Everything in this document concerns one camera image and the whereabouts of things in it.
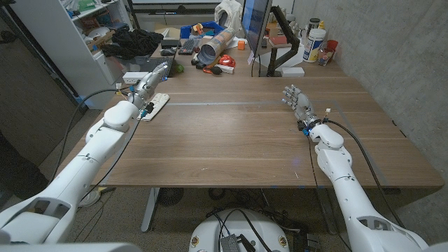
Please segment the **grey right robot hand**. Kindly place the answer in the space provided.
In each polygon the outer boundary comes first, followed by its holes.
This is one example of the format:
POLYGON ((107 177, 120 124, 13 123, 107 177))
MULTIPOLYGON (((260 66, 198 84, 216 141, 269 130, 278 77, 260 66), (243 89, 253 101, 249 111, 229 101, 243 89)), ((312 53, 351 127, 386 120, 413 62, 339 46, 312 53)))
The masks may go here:
POLYGON ((282 92, 285 95, 282 102, 293 109, 300 130, 310 131, 321 124, 321 119, 315 114, 312 103, 301 89, 291 85, 286 86, 282 92))

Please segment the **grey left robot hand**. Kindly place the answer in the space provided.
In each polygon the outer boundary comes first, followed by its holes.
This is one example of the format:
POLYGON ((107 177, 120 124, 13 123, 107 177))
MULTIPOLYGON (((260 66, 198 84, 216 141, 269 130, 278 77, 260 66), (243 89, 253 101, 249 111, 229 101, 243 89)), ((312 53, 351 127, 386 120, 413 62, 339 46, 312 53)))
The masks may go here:
POLYGON ((144 104, 154 95, 159 83, 166 81, 165 76, 168 70, 168 62, 163 62, 156 66, 154 70, 146 74, 135 87, 134 91, 128 95, 127 100, 141 109, 144 104))

